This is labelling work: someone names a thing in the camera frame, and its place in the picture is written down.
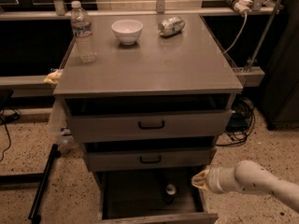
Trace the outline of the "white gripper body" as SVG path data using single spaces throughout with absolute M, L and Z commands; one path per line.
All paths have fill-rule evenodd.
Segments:
M 206 185 L 208 189 L 216 194 L 227 193 L 227 190 L 221 183 L 223 178 L 227 175 L 227 168 L 212 167 L 208 170 L 206 175 Z

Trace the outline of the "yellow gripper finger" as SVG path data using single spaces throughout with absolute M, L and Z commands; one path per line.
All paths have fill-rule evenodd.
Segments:
M 203 170 L 200 173 L 196 174 L 192 179 L 193 180 L 205 180 L 208 174 L 208 170 Z
M 205 180 L 193 180 L 192 185 L 198 189 L 206 190 L 206 181 Z

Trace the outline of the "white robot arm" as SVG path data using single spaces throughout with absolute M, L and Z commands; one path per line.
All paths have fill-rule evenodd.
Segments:
M 299 213 L 299 186 L 254 161 L 240 161 L 235 167 L 210 167 L 194 175 L 192 185 L 216 194 L 268 194 Z

